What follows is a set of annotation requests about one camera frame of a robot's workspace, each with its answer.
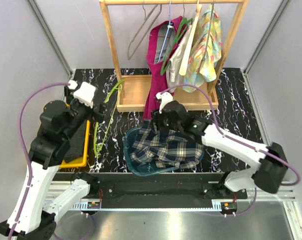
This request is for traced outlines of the navy plaid skirt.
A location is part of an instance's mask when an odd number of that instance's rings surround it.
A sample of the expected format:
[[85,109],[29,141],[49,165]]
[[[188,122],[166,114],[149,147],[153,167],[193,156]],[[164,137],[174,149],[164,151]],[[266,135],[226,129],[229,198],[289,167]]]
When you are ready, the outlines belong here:
[[139,167],[152,163],[156,169],[190,169],[201,162],[203,154],[203,145],[188,141],[173,130],[155,133],[152,122],[147,119],[133,137],[126,160]]

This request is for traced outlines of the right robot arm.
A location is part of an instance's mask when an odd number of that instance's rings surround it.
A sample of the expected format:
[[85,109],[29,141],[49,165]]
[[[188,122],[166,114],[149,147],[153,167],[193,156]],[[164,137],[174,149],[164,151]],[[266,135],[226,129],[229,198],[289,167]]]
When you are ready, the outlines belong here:
[[212,122],[188,113],[175,100],[163,109],[154,110],[151,119],[156,133],[176,131],[189,141],[221,150],[249,165],[248,169],[224,174],[218,185],[221,197],[229,198],[247,187],[257,187],[270,194],[278,192],[288,169],[281,145],[273,142],[267,146],[220,129]]

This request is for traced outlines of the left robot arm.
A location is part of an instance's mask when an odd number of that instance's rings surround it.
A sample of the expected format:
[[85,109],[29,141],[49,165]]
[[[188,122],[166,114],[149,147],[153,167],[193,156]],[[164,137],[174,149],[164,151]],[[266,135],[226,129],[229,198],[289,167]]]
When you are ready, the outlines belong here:
[[71,138],[87,120],[101,122],[105,109],[105,103],[94,111],[76,99],[70,106],[62,100],[44,106],[39,131],[26,154],[31,164],[22,192],[12,215],[0,222],[1,235],[20,240],[48,240],[57,223],[78,201],[98,195],[98,178],[82,172],[62,194],[45,203],[51,182],[71,147]]

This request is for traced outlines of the teal transparent plastic basin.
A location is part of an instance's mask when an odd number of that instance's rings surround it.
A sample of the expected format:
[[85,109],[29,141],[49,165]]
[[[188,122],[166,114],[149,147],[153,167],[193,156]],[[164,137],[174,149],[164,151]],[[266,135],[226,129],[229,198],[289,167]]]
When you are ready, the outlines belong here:
[[133,137],[136,136],[137,134],[137,130],[140,128],[136,127],[133,128],[129,131],[127,131],[124,140],[123,140],[123,146],[124,146],[124,157],[125,157],[125,161],[127,164],[127,168],[129,169],[130,172],[132,172],[133,174],[140,176],[140,177],[146,177],[146,176],[151,176],[151,175],[155,175],[155,174],[161,174],[161,173],[166,173],[166,172],[171,172],[171,171],[177,171],[177,170],[185,170],[185,169],[177,169],[174,167],[169,167],[169,168],[165,168],[165,169],[156,169],[155,168],[155,164],[148,164],[145,167],[143,166],[137,166],[136,163],[132,163],[130,160],[126,160],[126,157],[128,156],[128,150],[129,147],[132,145],[133,143]]

